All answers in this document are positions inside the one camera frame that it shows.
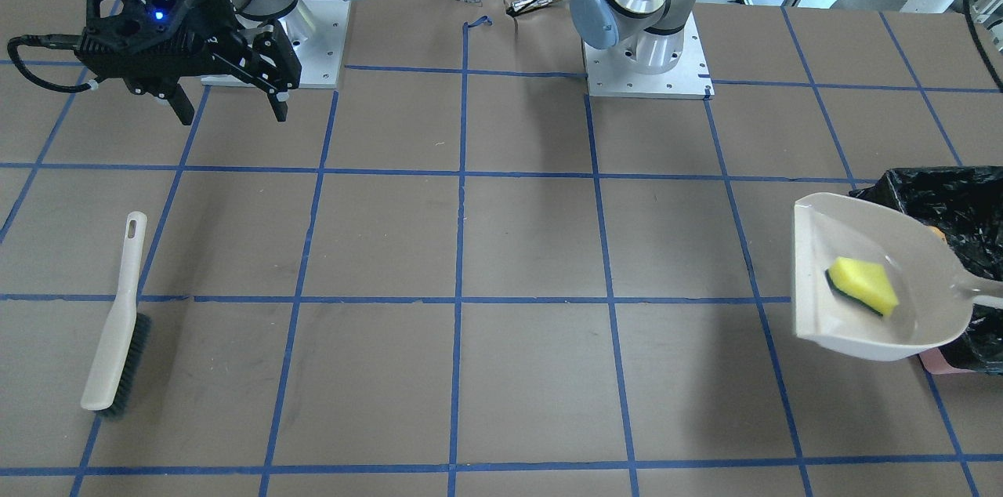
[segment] brush handle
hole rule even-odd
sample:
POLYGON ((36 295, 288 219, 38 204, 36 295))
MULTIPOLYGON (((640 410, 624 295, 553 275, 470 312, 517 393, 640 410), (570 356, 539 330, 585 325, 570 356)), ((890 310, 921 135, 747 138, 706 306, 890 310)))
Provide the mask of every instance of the brush handle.
POLYGON ((138 210, 129 212, 122 238, 122 258, 118 266, 118 291, 116 298, 127 295, 135 298, 142 269, 142 242, 146 236, 146 215, 138 210))
POLYGON ((80 407, 102 411, 114 402, 122 369, 128 356, 135 330, 135 298, 142 266, 142 242, 146 235, 146 215, 138 210, 129 212, 122 238, 122 257, 118 268, 118 293, 111 311, 104 319, 97 351, 90 364, 87 383, 83 387, 80 407))

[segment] dustpan handle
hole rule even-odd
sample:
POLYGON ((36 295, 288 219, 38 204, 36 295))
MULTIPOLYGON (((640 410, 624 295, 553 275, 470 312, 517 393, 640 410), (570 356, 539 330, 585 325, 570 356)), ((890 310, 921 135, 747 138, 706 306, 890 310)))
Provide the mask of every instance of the dustpan handle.
POLYGON ((974 295, 973 304, 1003 311, 1003 282, 972 276, 965 287, 968 287, 974 295))

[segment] hand brush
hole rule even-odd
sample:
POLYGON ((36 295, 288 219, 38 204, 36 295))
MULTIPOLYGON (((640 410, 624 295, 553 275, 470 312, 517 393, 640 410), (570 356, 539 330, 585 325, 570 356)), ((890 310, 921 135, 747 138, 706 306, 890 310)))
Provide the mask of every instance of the hand brush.
POLYGON ((125 412, 142 348, 149 336, 150 318, 137 315, 135 308, 145 233, 146 215, 138 210, 129 212, 118 268, 118 291, 104 321, 80 398, 80 407, 105 419, 118 418, 125 412))

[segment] green scouring pad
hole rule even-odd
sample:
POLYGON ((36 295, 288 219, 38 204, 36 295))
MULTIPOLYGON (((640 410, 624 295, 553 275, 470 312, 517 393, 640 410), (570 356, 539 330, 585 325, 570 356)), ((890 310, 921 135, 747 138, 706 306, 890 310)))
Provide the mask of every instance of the green scouring pad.
POLYGON ((825 270, 825 277, 837 293, 860 302, 878 315, 892 315, 899 306, 899 297, 892 289, 885 266, 841 257, 825 270))

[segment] blue tape grid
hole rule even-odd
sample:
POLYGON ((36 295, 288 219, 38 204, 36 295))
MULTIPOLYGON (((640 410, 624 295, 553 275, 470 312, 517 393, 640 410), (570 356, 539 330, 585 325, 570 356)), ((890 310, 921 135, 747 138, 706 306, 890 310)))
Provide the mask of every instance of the blue tape grid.
POLYGON ((307 277, 307 263, 310 261, 310 247, 313 242, 313 232, 317 223, 317 210, 320 207, 321 193, 324 187, 324 164, 331 147, 331 133, 334 130, 334 119, 338 110, 338 93, 331 96, 331 108, 327 119, 327 129, 324 132, 324 145, 321 148, 320 162, 317 165, 317 182, 314 186, 313 201, 310 204, 310 225, 307 226, 303 239, 303 254, 300 258, 300 269, 296 277, 296 294, 293 298, 293 311, 289 316, 289 332, 286 337, 286 351, 282 358, 282 373, 279 376, 279 390, 275 398, 275 411, 272 414, 272 428, 269 430, 268 446, 265 450, 265 465, 261 474, 260 497, 268 495, 268 484, 271 479, 272 462, 275 459, 275 445, 279 439, 279 426, 282 421, 282 407, 286 401, 286 386, 289 384, 289 367, 293 361, 293 345, 296 341, 296 325, 299 321, 300 305, 303 304, 303 284, 307 277))
MULTIPOLYGON (((86 75, 87 68, 82 68, 80 70, 80 75, 76 78, 76 83, 83 83, 86 75)), ((62 126, 62 123, 66 118, 66 113, 69 112, 69 107, 73 104, 73 99, 75 97, 75 93, 70 93, 69 96, 66 97, 66 102, 63 104, 62 110, 59 111, 59 116, 56 118, 56 122, 52 125, 52 130, 49 130, 49 135, 45 139, 45 143, 43 144, 41 151, 39 151, 38 157, 35 158, 34 164, 31 164, 31 171, 28 173, 28 178, 24 180, 24 185, 21 185, 21 193, 18 193, 17 199, 14 200, 14 205, 10 208, 10 212, 7 213, 7 218, 4 219, 3 226, 0 226, 0 243, 3 243, 4 238, 7 237, 7 232, 10 231, 11 225, 14 224, 14 218, 17 217, 17 211, 20 210, 21 204, 24 203, 24 197, 28 196, 28 190, 31 189, 31 183, 34 182, 35 175, 38 175, 38 171, 42 165, 42 160, 45 160, 45 154, 49 153, 49 148, 52 147, 52 141, 55 140, 56 133, 59 132, 59 128, 62 126)))
MULTIPOLYGON (((794 32, 794 26, 790 24, 790 17, 787 15, 787 10, 783 7, 780 8, 780 12, 783 14, 783 22, 787 25, 787 31, 790 32, 790 39, 794 42, 794 49, 797 51, 797 56, 801 60, 801 65, 804 67, 804 74, 808 77, 808 85, 811 87, 815 95, 815 100, 818 103, 818 108, 821 110, 822 117, 825 118, 825 125, 828 126, 828 132, 832 136, 832 142, 835 144, 835 151, 840 154, 840 160, 843 162, 843 168, 847 171, 847 178, 851 180, 854 179, 854 171, 850 168, 850 161, 847 160, 847 154, 843 151, 843 144, 840 143, 840 136, 835 133, 835 126, 832 124, 832 119, 828 116, 828 109, 825 108, 825 103, 822 101, 821 92, 818 91, 818 84, 815 83, 814 76, 811 75, 811 68, 808 67, 807 58, 804 57, 804 51, 801 49, 801 43, 797 40, 797 34, 794 32)), ((854 189, 857 189, 857 183, 851 183, 854 189)))
MULTIPOLYGON (((818 89, 820 88, 850 88, 850 89, 872 89, 872 90, 888 90, 888 91, 919 91, 921 96, 923 96, 925 103, 927 104, 931 115, 934 118, 935 123, 943 135, 947 146, 950 148, 951 153, 955 156, 956 161, 959 165, 963 165, 962 160, 957 154, 957 150, 953 146, 947 130, 944 128, 936 110, 934 109, 930 99, 928 97, 929 92, 957 92, 957 93, 993 93, 994 89, 971 89, 971 88, 954 88, 954 87, 924 87, 918 76, 916 75, 912 65, 909 63, 908 58, 905 55, 899 40, 896 39, 895 33, 893 32, 891 26, 888 23, 888 19, 882 14, 882 20, 888 29, 889 35, 891 36, 893 43, 896 44, 900 55, 906 63, 910 74, 913 76, 916 86, 882 86, 882 85, 851 85, 851 84, 827 84, 827 83, 817 83, 814 81, 810 73, 810 68, 808 67, 807 60, 800 48, 800 44, 797 40, 796 33, 793 30, 791 22, 787 16, 785 9, 781 8, 781 12, 784 15, 784 20, 787 24, 787 28, 790 32, 791 39, 793 40, 794 46, 797 53, 801 59, 802 65, 804 66, 805 73, 808 77, 809 82, 783 82, 783 81, 761 81, 761 80, 731 80, 731 79, 715 79, 714 82, 721 84, 739 84, 739 85, 773 85, 773 86, 789 86, 789 87, 811 87, 813 93, 815 93, 816 100, 818 101, 819 108, 826 120, 829 131, 831 133, 834 146, 839 151, 841 159, 844 161, 844 167, 847 171, 846 178, 784 178, 784 176, 736 176, 729 175, 727 173, 727 167, 724 161, 723 151, 720 146, 720 141, 717 135, 716 126, 714 124, 713 113, 710 108, 709 102, 705 101, 706 112, 708 116, 708 121, 711 125, 711 132, 713 135, 715 147, 718 154, 718 160, 721 167, 721 174, 645 174, 645 173, 601 173, 598 167, 598 158, 596 153, 596 143, 595 143, 595 133, 592 122, 591 114, 591 104, 586 97, 586 111, 587 111, 587 122, 589 126, 589 137, 590 137, 590 148, 592 153, 593 170, 592 173, 541 173, 541 172, 491 172, 491 171, 465 171, 465 131, 466 131, 466 86, 467 79, 470 75, 499 75, 499 76, 519 76, 519 77, 585 77, 582 73, 574 72, 514 72, 514 71, 504 71, 504 70, 474 70, 469 69, 467 65, 468 57, 468 39, 467 30, 473 26, 477 26, 480 22, 484 22, 485 18, 481 18, 473 24, 463 25, 463 65, 460 69, 455 68, 409 68, 409 67, 382 67, 382 66, 363 66, 363 65, 348 65, 346 68, 349 69, 359 69, 359 70, 382 70, 382 71, 401 71, 401 72, 432 72, 432 73, 449 73, 449 74, 460 74, 462 76, 462 93, 461 93, 461 143, 460 143, 460 168, 458 171, 408 171, 407 169, 352 169, 352 168, 326 168, 324 167, 326 155, 330 146, 331 132, 334 123, 334 113, 337 105, 337 93, 334 93, 332 98, 331 114, 328 119, 327 132, 325 135, 325 141, 322 151, 322 158, 319 167, 211 167, 211 165, 187 165, 186 160, 188 153, 191 149, 192 142, 194 141, 196 130, 198 128, 199 119, 201 118, 202 111, 205 107, 206 100, 208 100, 209 90, 204 92, 202 102, 199 107, 199 113, 197 115, 195 124, 193 125, 191 135, 186 143, 185 150, 182 154, 182 158, 179 165, 134 165, 134 164, 46 164, 44 162, 45 154, 47 153, 49 147, 55 135, 60 128, 62 122, 64 121, 66 112, 69 106, 72 104, 73 96, 68 96, 63 109, 60 112, 57 121, 53 125, 45 144, 43 145, 38 157, 34 162, 0 162, 0 168, 30 168, 28 178, 26 179, 24 185, 22 186, 21 193, 18 195, 14 203, 14 207, 11 208, 10 214, 4 221, 4 225, 0 228, 0 242, 2 242, 3 237, 9 231, 10 226, 13 222, 18 209, 23 203, 25 195, 31 186, 32 181, 39 172, 40 169, 71 169, 71 168, 92 168, 92 169, 145 169, 146 171, 175 171, 175 179, 172 183, 171 192, 169 193, 168 199, 164 203, 164 208, 161 211, 161 217, 157 224, 157 229, 154 232, 153 242, 151 243, 149 254, 147 255, 146 261, 144 262, 142 276, 140 278, 140 284, 144 284, 146 277, 148 276, 149 268, 153 259, 154 252, 156 250, 156 244, 161 235, 165 220, 171 208, 171 205, 176 196, 177 189, 180 180, 186 171, 259 171, 259 172, 315 172, 317 173, 317 182, 315 186, 314 199, 311 207, 311 219, 310 225, 307 229, 307 235, 304 240, 303 255, 301 258, 300 272, 297 279, 297 289, 296 294, 293 297, 193 297, 191 298, 194 302, 232 302, 232 304, 240 304, 240 302, 249 302, 249 304, 257 304, 257 302, 288 302, 288 304, 293 304, 294 309, 290 318, 290 327, 287 336, 286 352, 283 361, 282 377, 280 379, 279 391, 276 398, 276 408, 273 414, 272 429, 269 437, 268 450, 266 454, 266 461, 263 466, 236 466, 236 467, 198 467, 198 466, 177 466, 177 467, 138 467, 138 468, 125 468, 125 467, 91 467, 89 466, 90 453, 93 450, 94 443, 96 441, 97 435, 100 429, 100 421, 95 419, 92 423, 90 433, 88 435, 87 444, 84 448, 83 455, 81 456, 80 464, 76 468, 0 468, 0 476, 74 476, 73 489, 71 490, 71 496, 75 496, 79 492, 79 487, 84 476, 105 476, 105 475, 260 475, 262 477, 262 482, 260 486, 260 494, 264 497, 268 490, 268 480, 269 476, 272 474, 322 474, 322 473, 447 473, 449 476, 449 495, 452 497, 455 492, 455 475, 457 472, 479 472, 479 471, 564 471, 564 470, 628 470, 631 476, 631 489, 632 495, 638 496, 639 490, 637 485, 637 471, 645 469, 671 469, 671 468, 732 468, 732 467, 776 467, 776 466, 796 466, 801 472, 802 481, 804 484, 805 494, 811 495, 810 483, 807 478, 806 466, 815 465, 845 465, 845 464, 878 464, 878 463, 952 463, 958 462, 961 464, 966 479, 969 483, 972 494, 978 495, 978 490, 975 486, 974 480, 972 478, 971 472, 968 468, 968 464, 971 462, 1003 462, 1003 454, 965 454, 960 446, 957 435, 951 425, 951 421, 947 412, 947 409, 940 397, 937 386, 931 375, 927 374, 927 380, 938 404, 938 409, 942 415, 945 423, 945 428, 953 444, 955 454, 953 455, 905 455, 905 456, 843 456, 843 457, 824 457, 824 458, 809 458, 804 457, 800 450, 800 445, 797 437, 796 426, 793 421, 793 416, 790 410, 790 405, 787 401, 786 390, 783 385, 782 373, 780 371, 779 361, 776 357, 776 351, 772 343, 772 337, 769 329, 769 323, 764 312, 764 305, 770 304, 789 304, 790 298, 762 298, 758 293, 758 287, 755 280, 754 269, 752 268, 751 258, 748 251, 747 240, 745 240, 745 235, 741 225, 741 217, 738 211, 737 203, 734 199, 734 193, 731 189, 731 182, 735 180, 746 180, 746 182, 842 182, 850 183, 850 185, 857 186, 857 183, 871 183, 874 179, 861 179, 856 178, 851 171, 849 161, 846 160, 846 155, 843 151, 842 144, 840 143, 839 136, 835 133, 834 126, 828 117, 827 110, 820 96, 818 89), (323 185, 323 178, 326 173, 374 173, 374 174, 421 174, 421 175, 458 175, 459 176, 459 206, 457 211, 457 258, 456 258, 456 286, 455 286, 455 297, 454 298, 309 298, 302 295, 303 283, 306 275, 306 265, 309 258, 310 244, 312 239, 312 232, 316 221, 317 208, 319 207, 319 200, 321 196, 321 190, 323 185), (493 176, 494 178, 538 178, 539 176, 550 176, 550 178, 592 178, 594 179, 594 185, 596 190, 596 204, 597 204, 597 214, 599 218, 599 226, 601 233, 601 242, 603 246, 603 258, 604 258, 604 268, 606 272, 607 281, 607 296, 605 298, 465 298, 462 297, 462 218, 463 218, 463 192, 464 192, 464 182, 465 176, 493 176), (735 219, 735 225, 738 231, 739 239, 742 246, 743 258, 745 258, 746 269, 749 275, 749 283, 752 286, 753 297, 752 298, 705 298, 705 300, 690 300, 690 298, 617 298, 613 295, 612 287, 612 275, 609 262, 609 250, 606 236, 605 228, 605 215, 603 212, 602 204, 602 190, 601 190, 601 180, 605 178, 665 178, 665 179, 702 179, 702 180, 721 180, 728 192, 729 201, 731 203, 732 214, 735 219), (288 372, 290 359, 293 353, 293 344, 295 341, 296 333, 296 322, 298 318, 298 308, 299 305, 304 304, 304 302, 310 302, 311 304, 412 304, 412 302, 426 302, 426 304, 454 304, 455 308, 455 321, 454 321, 454 338, 453 338, 453 380, 452 380, 452 394, 451 394, 451 409, 450 409, 450 453, 448 464, 394 464, 394 465, 302 465, 302 466, 274 466, 272 464, 272 459, 274 458, 275 442, 278 435, 278 427, 281 419, 282 405, 284 401, 284 391, 286 383, 288 382, 288 372), (610 309, 610 319, 611 319, 611 333, 613 336, 613 345, 615 351, 615 361, 617 368, 617 380, 618 387, 620 391, 620 401, 622 405, 622 415, 625 429, 625 441, 627 444, 627 461, 612 461, 612 462, 592 462, 592 463, 566 463, 566 462, 552 462, 552 463, 541 463, 541 464, 526 464, 526 463, 481 463, 481 464, 457 464, 456 462, 456 440, 457 440, 457 429, 458 429, 458 394, 459 394, 459 341, 460 341, 460 318, 461 318, 461 305, 464 302, 484 302, 484 304, 605 304, 609 305, 610 309), (626 389, 623 379, 623 369, 622 361, 620 359, 619 353, 619 333, 616 323, 616 305, 623 304, 724 304, 724 305, 756 305, 757 311, 759 312, 760 322, 763 327, 763 333, 767 343, 767 347, 770 353, 771 362, 774 369, 774 374, 777 380, 777 386, 780 390, 781 399, 784 405, 784 412, 787 417, 788 428, 790 430, 791 440, 795 449, 794 458, 765 458, 765 459, 752 459, 752 460, 678 460, 678 461, 637 461, 634 457, 633 451, 633 441, 632 433, 630 427, 629 411, 627 407, 626 389)), ((0 64, 10 64, 9 60, 0 60, 0 64)), ((44 60, 32 60, 29 62, 32 65, 48 65, 48 66, 67 66, 76 67, 78 66, 75 62, 64 62, 64 61, 44 61, 44 60)), ((85 71, 81 72, 79 82, 84 79, 85 71)), ((0 294, 0 301, 50 301, 50 300, 65 300, 65 301, 95 301, 95 302, 108 302, 111 301, 113 297, 111 295, 75 295, 75 294, 0 294)), ((187 297, 166 297, 166 295, 140 295, 140 301, 145 302, 165 302, 165 301, 180 301, 188 300, 187 297)))
POLYGON ((610 336, 613 340, 613 363, 617 373, 617 392, 620 396, 620 416, 624 426, 624 444, 627 448, 628 473, 632 497, 640 497, 641 487, 634 465, 634 432, 630 423, 630 408, 627 405, 627 383, 624 379, 623 355, 620 352, 620 326, 617 323, 617 305, 613 294, 613 269, 610 265, 610 244, 606 233, 606 214, 603 210, 603 189, 599 178, 599 153, 596 151, 596 128, 592 118, 592 101, 585 95, 585 118, 589 128, 589 153, 592 157, 593 185, 596 193, 596 212, 599 221, 599 242, 603 251, 603 275, 606 279, 606 304, 610 312, 610 336))
MULTIPOLYGON (((944 128, 941 122, 940 116, 937 115, 937 111, 934 110, 933 103, 930 102, 930 96, 927 95, 926 89, 923 87, 923 83, 920 82, 920 77, 916 75, 916 70, 913 69, 913 64, 909 62, 909 58, 906 56, 906 51, 902 49, 902 45, 899 43, 899 38, 895 36, 895 31, 892 30, 892 25, 889 24, 888 18, 884 13, 879 13, 881 15, 882 23, 885 24, 885 30, 888 31, 889 36, 892 38, 892 42, 895 43, 896 50, 899 51, 899 55, 902 56, 902 61, 905 62, 906 68, 909 70, 909 75, 913 76, 913 81, 916 82, 916 87, 920 91, 920 95, 923 96, 923 101, 927 104, 927 108, 930 109, 930 114, 933 116, 934 122, 937 123, 937 128, 940 129, 941 135, 944 137, 944 142, 947 144, 948 149, 951 150, 951 154, 958 165, 964 165, 958 150, 954 147, 954 143, 951 141, 951 137, 947 133, 947 129, 944 128)), ((975 478, 972 477, 972 470, 968 466, 968 460, 965 457, 965 453, 961 449, 961 441, 958 440, 958 434, 954 431, 954 425, 951 423, 951 417, 948 415, 947 407, 944 405, 944 400, 940 396, 940 390, 937 389, 937 383, 934 382, 933 376, 930 375, 926 369, 923 370, 924 375, 927 378, 927 385, 930 386, 930 393, 933 395, 934 401, 937 403, 938 411, 940 411, 941 419, 944 421, 944 428, 947 430, 948 437, 951 439, 951 446, 954 447, 954 452, 957 456, 958 462, 961 463, 961 470, 965 475, 965 480, 968 481, 968 488, 972 491, 972 497, 979 497, 979 488, 975 486, 975 478)))
POLYGON ((769 329, 769 319, 766 318, 766 311, 763 308, 762 300, 759 297, 759 286, 755 279, 755 269, 752 268, 752 257, 749 254, 748 240, 745 239, 745 229, 742 226, 742 218, 738 212, 738 203, 735 200, 735 192, 728 178, 728 168, 724 161, 724 149, 721 147, 721 140, 717 133, 717 125, 714 123, 714 114, 710 108, 710 94, 708 90, 707 98, 703 101, 703 106, 707 112, 707 121, 710 123, 710 133, 714 139, 714 148, 717 151, 717 161, 721 167, 721 174, 724 175, 724 187, 728 193, 728 203, 731 204, 731 215, 735 221, 735 228, 738 231, 738 242, 742 246, 742 258, 745 259, 745 270, 748 272, 749 286, 752 289, 752 297, 755 300, 756 311, 759 314, 759 323, 762 326, 762 333, 766 340, 766 348, 769 351, 769 361, 773 366, 773 376, 776 379, 776 387, 780 393, 780 402, 783 404, 783 414, 787 419, 787 430, 790 431, 790 442, 794 448, 794 457, 797 461, 797 469, 801 474, 801 483, 804 486, 804 494, 811 497, 811 482, 808 480, 808 470, 804 464, 804 454, 801 451, 800 438, 797 436, 797 426, 794 423, 794 414, 790 408, 790 400, 787 397, 787 387, 783 383, 783 373, 780 371, 780 358, 777 357, 776 347, 773 344, 773 334, 769 329))

